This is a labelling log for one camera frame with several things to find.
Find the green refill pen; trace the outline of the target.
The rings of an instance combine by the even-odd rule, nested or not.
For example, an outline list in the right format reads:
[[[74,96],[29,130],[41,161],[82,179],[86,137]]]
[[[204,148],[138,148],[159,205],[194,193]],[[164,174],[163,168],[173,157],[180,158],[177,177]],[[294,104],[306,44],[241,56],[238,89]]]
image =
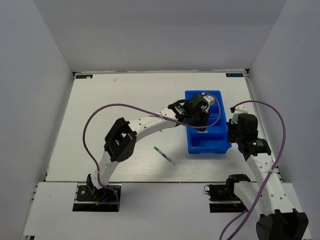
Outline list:
[[[158,147],[153,147],[166,161],[168,161],[171,165],[176,166],[176,163],[170,159],[166,154],[164,154]]]

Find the aluminium table edge rail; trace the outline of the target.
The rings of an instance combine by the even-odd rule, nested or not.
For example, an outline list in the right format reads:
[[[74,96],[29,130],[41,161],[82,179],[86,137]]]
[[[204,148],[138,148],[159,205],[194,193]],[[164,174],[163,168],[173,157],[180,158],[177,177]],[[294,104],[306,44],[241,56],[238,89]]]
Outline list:
[[[263,136],[265,137],[270,149],[271,149],[271,156],[272,156],[272,161],[271,161],[271,167],[272,167],[272,172],[275,173],[278,177],[279,177],[279,180],[281,182],[283,182],[283,178],[282,178],[282,175],[280,173],[280,169],[279,169],[279,161],[282,157],[282,153],[283,153],[283,150],[284,150],[284,144],[286,142],[286,128],[285,126],[283,125],[283,118],[281,115],[279,115],[279,112],[277,109],[275,109],[273,106],[271,106],[269,103],[261,100],[259,97],[256,96],[256,94],[254,93],[253,91],[253,87],[251,86],[251,78],[250,78],[250,69],[245,69],[246,71],[246,77],[245,77],[245,81],[246,81],[246,85],[247,85],[247,88],[249,90],[249,94],[250,94],[250,98],[251,98],[251,101],[253,102],[253,108],[254,108],[254,111],[255,113],[257,114],[257,118],[258,118],[258,121],[259,121],[259,125],[260,125],[260,129],[262,130],[262,134]],[[259,110],[259,106],[258,104],[262,105],[262,106],[265,106],[265,107],[268,107],[269,109],[271,109],[274,114],[279,117],[280,119],[280,124],[281,124],[281,127],[282,127],[282,141],[281,141],[281,145],[280,145],[280,148],[279,148],[279,151],[276,155],[276,152],[275,150],[272,148],[272,141],[271,139],[269,138],[268,136],[268,133],[267,133],[267,125],[266,125],[266,121],[264,121],[263,117],[262,117],[262,110]]]

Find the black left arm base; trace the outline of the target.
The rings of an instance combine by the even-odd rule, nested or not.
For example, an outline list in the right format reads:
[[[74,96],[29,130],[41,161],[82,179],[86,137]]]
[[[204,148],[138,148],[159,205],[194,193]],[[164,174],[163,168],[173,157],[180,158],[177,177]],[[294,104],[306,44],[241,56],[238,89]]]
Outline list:
[[[86,185],[78,185],[75,192],[73,212],[119,212],[121,199],[121,185],[111,185],[117,193],[102,188],[96,197],[93,197]]]

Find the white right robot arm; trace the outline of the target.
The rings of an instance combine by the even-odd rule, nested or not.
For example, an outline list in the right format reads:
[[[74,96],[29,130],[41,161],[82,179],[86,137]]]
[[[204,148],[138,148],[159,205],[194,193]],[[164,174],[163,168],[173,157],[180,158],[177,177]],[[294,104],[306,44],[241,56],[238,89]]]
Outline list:
[[[272,170],[271,149],[258,137],[258,119],[253,114],[234,113],[227,123],[228,141],[236,143],[253,172],[259,190],[249,186],[245,176],[228,184],[226,195],[240,198],[249,213],[259,219],[256,233],[260,240],[301,240],[309,220],[288,198],[278,174]]]

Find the blue compartment tray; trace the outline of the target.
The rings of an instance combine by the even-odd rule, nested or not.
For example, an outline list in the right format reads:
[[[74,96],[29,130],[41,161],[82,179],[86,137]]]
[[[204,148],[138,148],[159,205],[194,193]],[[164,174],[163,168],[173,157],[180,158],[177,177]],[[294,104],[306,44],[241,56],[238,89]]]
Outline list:
[[[189,154],[224,154],[232,144],[228,142],[227,118],[224,109],[222,94],[219,90],[205,90],[215,96],[221,107],[221,115],[218,122],[205,131],[188,127],[186,129],[187,145]]]

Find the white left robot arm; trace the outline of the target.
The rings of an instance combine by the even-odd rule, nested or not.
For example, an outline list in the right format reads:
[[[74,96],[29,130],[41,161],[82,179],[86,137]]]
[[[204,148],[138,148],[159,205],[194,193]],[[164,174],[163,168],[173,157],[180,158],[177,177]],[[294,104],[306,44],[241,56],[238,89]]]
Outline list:
[[[159,112],[148,112],[144,118],[117,119],[104,138],[101,160],[95,162],[96,171],[87,176],[86,188],[90,196],[101,200],[111,190],[109,182],[113,172],[119,163],[132,156],[136,143],[141,139],[180,125],[204,131],[210,107],[215,102],[213,96],[197,93],[190,100],[181,99]]]

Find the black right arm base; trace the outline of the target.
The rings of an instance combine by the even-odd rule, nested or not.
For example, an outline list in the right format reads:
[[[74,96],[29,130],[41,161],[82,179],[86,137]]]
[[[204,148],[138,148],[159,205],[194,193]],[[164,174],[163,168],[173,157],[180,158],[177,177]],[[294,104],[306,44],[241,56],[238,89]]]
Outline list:
[[[251,182],[251,179],[246,174],[231,174],[224,184],[206,184],[203,190],[211,202],[240,201],[234,193],[235,183],[239,182]]]

